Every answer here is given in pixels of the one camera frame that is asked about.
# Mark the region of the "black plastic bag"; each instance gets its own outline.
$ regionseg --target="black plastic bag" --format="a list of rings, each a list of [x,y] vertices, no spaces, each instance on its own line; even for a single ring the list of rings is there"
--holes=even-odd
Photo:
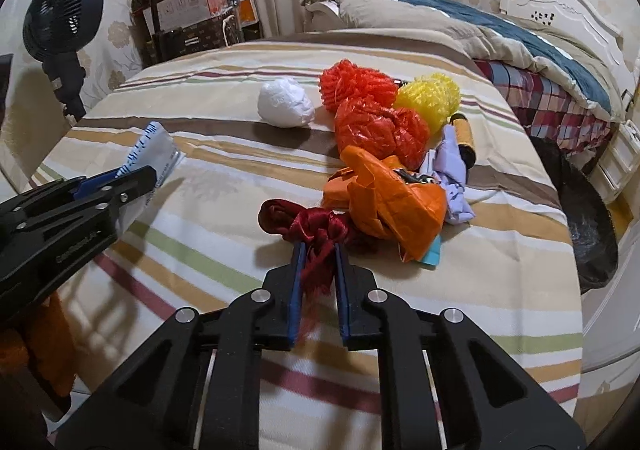
[[[529,138],[558,191],[574,243],[580,292],[607,285],[618,268],[611,214],[584,174],[567,161],[555,141]]]

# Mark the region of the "red plaid fabric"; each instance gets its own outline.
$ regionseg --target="red plaid fabric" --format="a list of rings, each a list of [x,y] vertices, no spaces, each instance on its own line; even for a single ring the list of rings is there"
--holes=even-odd
[[[610,123],[598,120],[548,78],[497,61],[476,64],[530,136],[554,140],[566,154],[595,151],[608,140]]]

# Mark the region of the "cardboard box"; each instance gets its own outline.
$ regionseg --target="cardboard box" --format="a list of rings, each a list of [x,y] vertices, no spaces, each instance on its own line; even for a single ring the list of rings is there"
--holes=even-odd
[[[258,11],[255,9],[255,1],[254,0],[238,0],[239,2],[239,13],[240,13],[240,24],[242,27],[250,26],[251,24],[255,24],[258,22]]]
[[[226,0],[162,0],[158,2],[158,19],[162,31],[187,27],[219,14],[227,7]],[[146,26],[153,34],[151,8],[144,10]]]

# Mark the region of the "white ball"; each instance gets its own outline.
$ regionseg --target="white ball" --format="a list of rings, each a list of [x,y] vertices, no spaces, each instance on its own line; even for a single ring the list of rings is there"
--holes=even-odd
[[[290,128],[311,122],[316,110],[297,81],[278,78],[262,85],[258,96],[258,114],[270,125]]]

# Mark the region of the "silver rivet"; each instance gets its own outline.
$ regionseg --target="silver rivet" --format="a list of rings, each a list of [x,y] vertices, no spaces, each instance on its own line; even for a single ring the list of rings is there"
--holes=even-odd
[[[189,307],[183,307],[175,312],[175,319],[181,324],[188,324],[194,318],[196,318],[196,313],[194,313],[193,309]]]
[[[376,304],[380,304],[388,298],[388,295],[381,289],[372,289],[367,293],[367,298]]]
[[[256,289],[251,293],[251,300],[254,302],[267,302],[271,298],[271,293],[266,289]]]
[[[444,318],[452,324],[459,324],[465,318],[465,314],[460,309],[451,307],[444,312]]]

